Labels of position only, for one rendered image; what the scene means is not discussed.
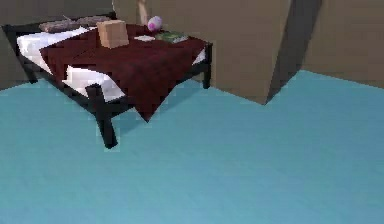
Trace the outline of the green book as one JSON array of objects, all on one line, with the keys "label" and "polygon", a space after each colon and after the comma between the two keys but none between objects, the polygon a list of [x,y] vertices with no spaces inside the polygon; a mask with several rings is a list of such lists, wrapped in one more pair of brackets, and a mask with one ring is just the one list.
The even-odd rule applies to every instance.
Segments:
[{"label": "green book", "polygon": [[155,36],[156,40],[169,43],[179,43],[188,39],[188,36],[179,32],[162,32]]}]

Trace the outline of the pink white ball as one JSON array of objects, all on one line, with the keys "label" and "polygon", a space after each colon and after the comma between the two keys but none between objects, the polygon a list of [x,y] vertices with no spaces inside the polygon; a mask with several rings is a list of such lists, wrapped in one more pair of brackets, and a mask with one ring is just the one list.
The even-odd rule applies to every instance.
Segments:
[{"label": "pink white ball", "polygon": [[154,16],[148,20],[147,28],[151,32],[159,31],[162,28],[162,19],[159,16]]}]

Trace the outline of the black framed bed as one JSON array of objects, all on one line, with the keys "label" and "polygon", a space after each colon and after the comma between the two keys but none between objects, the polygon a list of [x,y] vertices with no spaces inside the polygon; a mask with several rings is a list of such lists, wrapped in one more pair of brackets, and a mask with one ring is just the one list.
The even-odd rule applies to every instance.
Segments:
[{"label": "black framed bed", "polygon": [[[84,68],[67,68],[67,78],[58,81],[45,63],[40,50],[49,45],[63,41],[76,35],[97,29],[92,27],[79,27],[78,29],[46,33],[39,29],[39,23],[26,25],[4,25],[3,32],[8,38],[10,45],[19,63],[23,67],[31,83],[42,76],[59,91],[77,102],[85,110],[95,116],[98,123],[104,145],[112,148],[117,145],[116,135],[112,125],[112,118],[135,107],[117,84],[106,74]],[[151,32],[147,36],[155,37],[165,32]],[[196,57],[190,71],[176,83],[176,86],[200,73],[204,75],[203,87],[210,87],[212,44],[205,42],[204,49]]]}]

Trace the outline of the tan baseball bat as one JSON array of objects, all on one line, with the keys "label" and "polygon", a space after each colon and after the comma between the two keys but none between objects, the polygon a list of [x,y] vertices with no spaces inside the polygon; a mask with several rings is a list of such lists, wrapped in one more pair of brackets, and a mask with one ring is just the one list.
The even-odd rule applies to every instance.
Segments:
[{"label": "tan baseball bat", "polygon": [[140,22],[142,25],[147,25],[149,16],[146,8],[146,0],[137,0],[137,5],[138,5]]}]

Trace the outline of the grey brown pillow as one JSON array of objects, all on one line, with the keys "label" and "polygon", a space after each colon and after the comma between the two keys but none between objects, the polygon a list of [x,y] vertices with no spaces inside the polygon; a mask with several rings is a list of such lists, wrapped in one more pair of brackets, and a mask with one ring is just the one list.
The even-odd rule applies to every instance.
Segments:
[{"label": "grey brown pillow", "polygon": [[59,33],[78,29],[80,25],[75,21],[61,20],[46,22],[39,25],[39,29],[46,33]]},{"label": "grey brown pillow", "polygon": [[107,16],[89,16],[83,17],[77,20],[77,23],[81,26],[94,27],[98,22],[109,21],[110,18]]}]

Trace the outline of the dark red bedspread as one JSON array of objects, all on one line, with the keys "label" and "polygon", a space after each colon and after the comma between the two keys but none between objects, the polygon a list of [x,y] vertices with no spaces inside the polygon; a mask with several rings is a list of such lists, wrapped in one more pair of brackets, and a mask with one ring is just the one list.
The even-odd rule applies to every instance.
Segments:
[{"label": "dark red bedspread", "polygon": [[109,49],[101,45],[94,29],[44,47],[40,53],[58,81],[67,78],[69,66],[108,75],[148,121],[190,71],[205,42],[194,37],[179,43],[140,41],[139,36],[151,33],[134,24],[127,26],[127,34],[128,45]]}]

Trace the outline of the tan cardboard box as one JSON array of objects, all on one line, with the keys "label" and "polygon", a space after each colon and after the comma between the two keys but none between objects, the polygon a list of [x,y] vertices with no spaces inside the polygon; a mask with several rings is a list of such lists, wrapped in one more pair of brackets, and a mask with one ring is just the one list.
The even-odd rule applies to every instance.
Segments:
[{"label": "tan cardboard box", "polygon": [[122,20],[97,22],[100,43],[103,47],[112,49],[129,44],[126,23]]}]

